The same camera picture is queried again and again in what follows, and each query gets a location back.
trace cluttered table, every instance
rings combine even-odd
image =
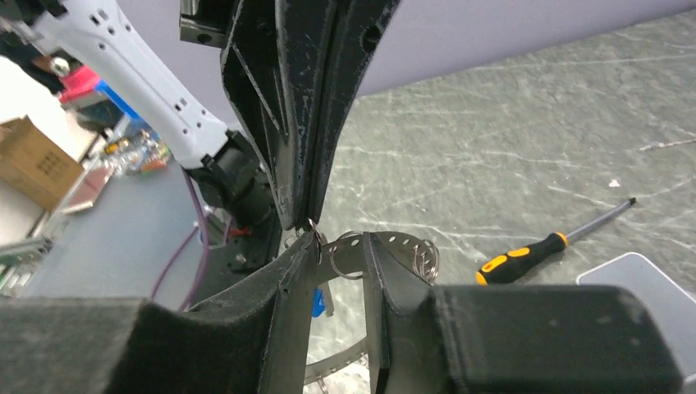
[[[0,123],[27,115],[52,142],[77,161],[91,150],[97,135],[82,130],[71,114],[17,65],[0,57]],[[25,238],[44,216],[44,209],[5,181],[0,181],[0,248]]]
[[[432,239],[437,282],[473,284],[491,257],[635,197],[520,282],[572,283],[635,251],[696,292],[694,124],[696,11],[360,98],[319,227],[329,239],[351,230]],[[103,194],[71,221],[25,296],[149,296],[195,220],[181,172],[118,179]],[[158,302],[181,302],[200,252],[186,247]],[[314,321],[310,360],[364,335],[360,284],[331,286],[336,314]],[[367,392],[366,378],[355,364],[326,384]]]

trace white robotic arm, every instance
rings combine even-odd
[[[167,143],[208,205],[224,208],[241,226],[269,216],[273,197],[256,180],[258,150],[193,97],[116,0],[0,0],[0,17],[32,42],[55,43],[103,78]]]
[[[68,0],[32,24],[103,78],[155,129],[184,169],[203,166],[227,142],[227,125],[208,112],[143,41],[116,0]]]

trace metal ring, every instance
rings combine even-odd
[[[323,240],[322,240],[322,235],[319,232],[319,229],[317,228],[317,223],[314,222],[312,219],[307,219],[309,220],[309,227],[312,228],[312,231],[314,231],[314,236],[317,237],[317,242],[319,243],[319,248],[324,246]]]
[[[339,236],[339,237],[336,239],[336,241],[338,241],[338,240],[343,240],[343,239],[345,239],[345,238],[348,238],[349,236],[360,236],[360,235],[362,235],[362,234],[363,234],[362,231],[355,231],[355,230],[353,230],[353,231],[348,231],[348,232],[344,232],[343,235]]]
[[[294,243],[299,238],[300,237],[297,236],[297,231],[295,231],[295,236],[289,235],[288,237],[286,237],[286,239],[283,241],[283,246],[285,246],[285,249],[290,249],[291,243],[289,241],[292,240],[292,242]]]
[[[329,252],[328,259],[329,259],[329,261],[331,261],[331,268],[333,268],[333,271],[339,277],[342,277],[344,279],[348,279],[349,281],[358,281],[358,280],[362,279],[363,273],[359,273],[357,275],[347,275],[347,274],[344,274],[338,270],[338,268],[336,267],[336,262],[333,260],[333,254],[336,253],[337,250],[338,250],[338,247],[335,245],[332,246],[331,248],[329,248],[329,250],[328,250],[328,252]]]
[[[433,254],[433,267],[428,272],[428,282],[435,282],[437,274],[440,272],[440,250],[431,240],[423,240],[423,243],[430,249]]]
[[[413,270],[414,273],[420,275],[421,278],[425,279],[425,273],[424,273],[424,267],[423,264],[418,264],[418,244],[414,246],[414,261],[413,261]]]

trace robotic arm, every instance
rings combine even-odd
[[[255,180],[260,164],[283,228],[308,231],[181,314],[143,300],[0,303],[0,391],[298,394],[311,378],[313,289],[357,272],[373,394],[679,389],[657,327],[624,291],[430,286],[413,266],[412,236],[365,232],[328,243],[317,232],[341,127],[398,0],[190,4],[187,31],[206,26],[216,39],[200,34],[201,43],[224,47],[222,83],[248,140],[191,96],[116,0],[0,0],[0,16],[103,77],[167,142],[208,204],[252,226],[274,216]],[[612,324],[597,324],[598,315]]]
[[[253,185],[259,160],[252,145],[193,97],[115,0],[5,2],[2,9],[17,30],[54,42],[133,103],[209,205],[226,209],[242,226],[267,217],[271,201]]]

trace metal strap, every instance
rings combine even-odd
[[[313,230],[317,231],[316,225],[313,225]],[[433,284],[439,270],[439,252],[431,241],[395,231],[380,231],[373,234],[404,267]],[[320,261],[331,262],[331,264],[320,264],[317,271],[319,283],[348,276],[348,274],[359,272],[364,267],[363,248],[360,244],[362,235],[362,232],[352,231],[331,243],[319,242],[322,246]],[[318,240],[325,239],[318,234]],[[366,352],[366,338],[362,338],[345,350],[307,365],[304,370],[304,384],[318,382],[320,387],[325,389],[326,386],[323,383],[325,377],[358,361]]]

